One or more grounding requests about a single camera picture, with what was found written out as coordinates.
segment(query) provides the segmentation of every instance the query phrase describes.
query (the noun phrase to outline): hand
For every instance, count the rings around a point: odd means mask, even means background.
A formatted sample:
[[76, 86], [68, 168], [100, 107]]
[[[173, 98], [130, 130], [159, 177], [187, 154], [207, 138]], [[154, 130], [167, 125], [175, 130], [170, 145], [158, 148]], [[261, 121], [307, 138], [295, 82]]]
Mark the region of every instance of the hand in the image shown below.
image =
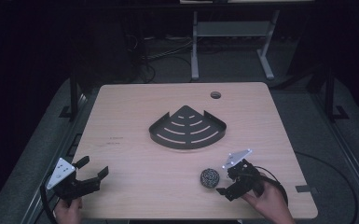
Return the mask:
[[263, 181], [264, 192], [258, 198], [245, 193], [242, 198], [266, 219], [275, 224], [294, 224], [281, 192], [269, 182]]
[[72, 200], [70, 206], [66, 201], [60, 199], [54, 208], [58, 224], [80, 224], [80, 208], [82, 208], [82, 206], [81, 198]]

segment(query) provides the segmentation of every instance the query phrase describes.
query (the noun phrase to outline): wooden table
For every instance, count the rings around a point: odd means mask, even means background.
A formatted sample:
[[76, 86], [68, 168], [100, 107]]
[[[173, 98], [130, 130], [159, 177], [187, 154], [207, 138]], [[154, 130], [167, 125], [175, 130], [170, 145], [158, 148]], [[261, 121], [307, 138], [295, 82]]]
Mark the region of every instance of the wooden table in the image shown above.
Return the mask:
[[[211, 97], [221, 93], [220, 99]], [[227, 124], [216, 143], [188, 151], [161, 146], [148, 128], [183, 105], [206, 110]], [[90, 156], [77, 179], [94, 177], [106, 165], [101, 190], [84, 196], [83, 216], [114, 219], [240, 219], [261, 216], [244, 200], [233, 202], [200, 183], [213, 168], [218, 188], [233, 182], [222, 168], [228, 153], [251, 148], [247, 160], [282, 182], [294, 218], [313, 218], [317, 209], [285, 129], [263, 83], [189, 83], [101, 87], [74, 161]]]

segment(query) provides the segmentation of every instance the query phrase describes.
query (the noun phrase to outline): wire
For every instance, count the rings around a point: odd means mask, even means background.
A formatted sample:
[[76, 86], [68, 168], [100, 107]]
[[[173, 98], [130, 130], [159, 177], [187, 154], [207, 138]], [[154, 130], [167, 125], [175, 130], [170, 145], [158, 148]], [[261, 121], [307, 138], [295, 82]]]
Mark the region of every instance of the wire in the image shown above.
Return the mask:
[[[188, 65], [191, 67], [191, 63], [190, 63], [188, 60], [186, 60], [186, 59], [184, 59], [184, 58], [181, 58], [181, 57], [178, 57], [178, 56], [164, 56], [164, 57], [161, 57], [161, 58], [158, 58], [158, 59], [151, 60], [150, 62], [154, 62], [154, 61], [156, 61], [156, 60], [162, 60], [162, 59], [179, 59], [179, 60], [185, 62], [186, 64], [188, 64]], [[145, 76], [144, 83], [150, 83], [150, 82], [156, 83], [156, 82], [154, 81], [154, 78], [155, 78], [155, 76], [156, 76], [156, 70], [155, 70], [154, 67], [152, 67], [151, 65], [149, 65], [149, 68], [151, 68], [151, 69], [153, 70], [153, 77], [150, 78], [149, 80], [147, 80], [147, 79], [146, 79], [146, 76]]]
[[149, 72], [149, 69], [152, 70], [152, 77], [150, 79], [147, 79], [147, 76], [146, 74], [144, 73], [143, 70], [140, 71], [141, 75], [140, 75], [140, 78], [141, 80], [144, 82], [144, 84], [148, 84], [150, 82], [152, 82], [154, 80], [154, 78], [156, 77], [156, 69], [150, 65], [150, 64], [145, 64], [145, 67], [146, 67], [146, 72]]
[[191, 44], [192, 44], [192, 40], [189, 39], [189, 41], [187, 41], [187, 43], [185, 43], [184, 45], [182, 46], [179, 46], [175, 49], [170, 49], [170, 50], [167, 50], [165, 52], [161, 52], [161, 53], [158, 53], [158, 54], [155, 54], [155, 55], [150, 55], [150, 56], [142, 56], [141, 59], [143, 60], [151, 60], [151, 59], [157, 59], [157, 58], [161, 58], [161, 57], [164, 57], [164, 56], [168, 56], [168, 55], [171, 55], [171, 54], [174, 54], [174, 53], [178, 53], [180, 51], [183, 51], [185, 49], [188, 49], [189, 47], [191, 47]]
[[311, 159], [314, 159], [318, 162], [321, 162], [323, 163], [324, 165], [330, 167], [331, 169], [333, 169], [334, 171], [336, 171], [339, 175], [341, 175], [341, 177], [345, 180], [345, 182], [347, 182], [347, 185], [348, 187], [350, 188], [351, 190], [351, 193], [352, 193], [352, 196], [353, 196], [353, 201], [354, 201], [354, 211], [353, 211], [353, 217], [352, 217], [352, 220], [351, 220], [351, 224], [355, 223], [356, 222], [356, 219], [357, 219], [357, 214], [358, 214], [358, 211], [359, 211], [359, 202], [357, 200], [357, 196], [356, 196], [356, 193], [354, 191], [354, 188], [351, 184], [351, 182], [348, 180], [348, 178], [339, 170], [337, 169], [336, 167], [334, 167], [333, 165], [331, 165], [330, 163], [326, 162], [326, 161], [323, 161], [319, 158], [316, 158], [312, 155], [309, 155], [309, 154], [306, 154], [306, 153], [303, 153], [303, 152], [299, 152], [299, 151], [295, 151], [296, 154], [298, 155], [301, 155], [301, 156], [304, 156], [304, 157], [308, 157], [308, 158], [311, 158]]
[[43, 179], [43, 183], [40, 186], [39, 190], [40, 190], [40, 199], [42, 201], [42, 205], [43, 205], [43, 209], [46, 212], [46, 215], [48, 216], [48, 219], [50, 220], [51, 223], [53, 224], [57, 224], [57, 221], [53, 215], [53, 213], [50, 210], [50, 207], [48, 205], [48, 196], [46, 195], [46, 182], [48, 181], [48, 178], [53, 174], [52, 171], [48, 172], [48, 174], [45, 176], [45, 178]]
[[135, 35], [126, 35], [126, 37], [132, 37], [135, 40], [134, 46], [131, 49], [129, 49], [129, 51], [132, 51], [133, 49], [136, 49], [136, 47], [138, 47], [138, 38], [136, 38]]
[[257, 168], [257, 169], [262, 169], [262, 170], [266, 171], [267, 173], [269, 173], [270, 175], [272, 175], [272, 177], [274, 177], [274, 179], [275, 179], [278, 183], [280, 183], [280, 182], [278, 181], [277, 177], [275, 177], [275, 175], [273, 175], [272, 172], [270, 172], [270, 171], [267, 170], [266, 168], [263, 168], [263, 167], [260, 167], [260, 166], [255, 166], [255, 168]]
[[[56, 194], [54, 193], [54, 194], [48, 199], [48, 204], [51, 203], [51, 201], [53, 200], [53, 198], [54, 198], [55, 196], [56, 196]], [[37, 214], [37, 217], [36, 217], [36, 219], [35, 219], [35, 221], [34, 221], [34, 224], [36, 224], [36, 222], [37, 222], [37, 221], [39, 220], [39, 218], [42, 216], [42, 214], [43, 214], [44, 211], [45, 211], [44, 209], [40, 210], [39, 214]]]

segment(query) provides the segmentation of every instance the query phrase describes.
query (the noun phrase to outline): table leg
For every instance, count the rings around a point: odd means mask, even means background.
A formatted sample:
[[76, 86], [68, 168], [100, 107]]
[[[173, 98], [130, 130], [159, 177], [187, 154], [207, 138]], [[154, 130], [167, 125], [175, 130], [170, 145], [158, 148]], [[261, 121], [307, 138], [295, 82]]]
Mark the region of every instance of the table leg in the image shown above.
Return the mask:
[[262, 49], [257, 50], [257, 56], [261, 62], [261, 65], [263, 66], [264, 73], [266, 74], [266, 78], [269, 80], [274, 79], [274, 75], [271, 71], [271, 68], [269, 67], [269, 61], [267, 60], [267, 50], [269, 49], [269, 43], [272, 39], [272, 35], [274, 34], [275, 24], [278, 20], [280, 10], [275, 10], [274, 14], [272, 15], [271, 22], [269, 23], [269, 29], [266, 34], [266, 42], [264, 43], [264, 46]]
[[199, 76], [199, 60], [197, 58], [197, 11], [194, 12], [193, 21], [193, 50], [191, 52], [191, 79], [198, 80]]

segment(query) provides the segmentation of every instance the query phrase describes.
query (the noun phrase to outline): round black object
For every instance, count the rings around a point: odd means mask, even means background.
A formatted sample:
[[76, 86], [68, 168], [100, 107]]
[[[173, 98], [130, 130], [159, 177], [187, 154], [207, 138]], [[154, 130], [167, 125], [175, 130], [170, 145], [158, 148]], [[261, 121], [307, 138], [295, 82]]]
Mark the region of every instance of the round black object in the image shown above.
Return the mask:
[[202, 171], [200, 181], [205, 188], [213, 189], [219, 183], [219, 173], [214, 169], [206, 169]]

